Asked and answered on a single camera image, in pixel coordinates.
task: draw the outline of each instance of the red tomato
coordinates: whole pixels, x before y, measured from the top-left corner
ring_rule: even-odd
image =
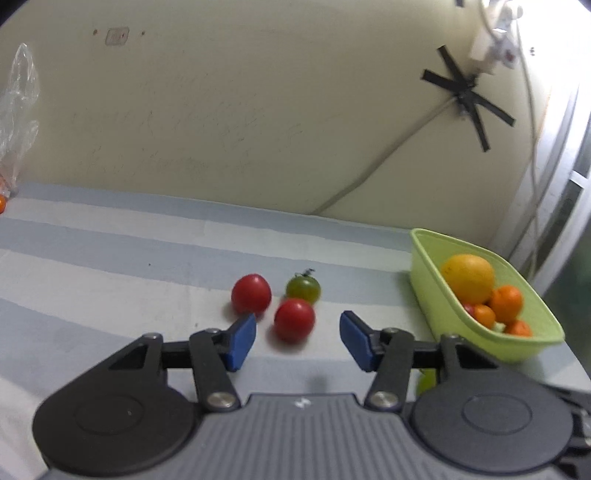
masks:
[[[464,310],[468,312],[468,315],[470,315],[470,317],[474,318],[474,305],[470,303],[462,303],[462,307],[464,307]]]
[[[271,303],[271,287],[256,273],[242,277],[232,289],[232,307],[237,313],[260,315]]]
[[[284,342],[298,343],[310,334],[315,322],[312,305],[302,299],[289,299],[275,312],[275,334]]]

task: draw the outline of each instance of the black round disc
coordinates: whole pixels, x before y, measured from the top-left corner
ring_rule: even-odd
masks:
[[[192,404],[165,385],[72,385],[48,398],[33,420],[47,462],[70,473],[118,476],[176,452],[194,425]]]
[[[479,473],[540,468],[563,453],[573,432],[561,400],[510,371],[444,382],[419,397],[411,418],[433,452]]]

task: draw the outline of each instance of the gray gripper base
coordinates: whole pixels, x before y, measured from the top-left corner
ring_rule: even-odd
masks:
[[[43,480],[79,476],[50,470]],[[175,456],[122,480],[482,480],[427,453],[393,414],[351,394],[252,395],[241,410],[206,417]],[[549,466],[504,480],[565,480]]]

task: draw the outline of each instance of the orange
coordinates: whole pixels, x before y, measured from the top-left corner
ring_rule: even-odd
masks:
[[[534,332],[530,326],[523,320],[516,320],[505,327],[504,333],[509,335],[519,335],[521,337],[533,337]]]
[[[486,303],[495,285],[494,269],[477,255],[454,255],[443,264],[441,274],[462,303]]]
[[[489,330],[495,326],[495,312],[486,305],[474,305],[474,319]]]
[[[508,325],[523,308],[523,295],[517,287],[503,285],[492,293],[488,306],[495,312],[497,322]]]

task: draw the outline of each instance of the yellow grapefruit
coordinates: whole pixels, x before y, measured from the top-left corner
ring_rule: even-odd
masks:
[[[441,267],[441,274],[462,303],[486,303],[495,285],[495,270],[477,255],[454,255]]]

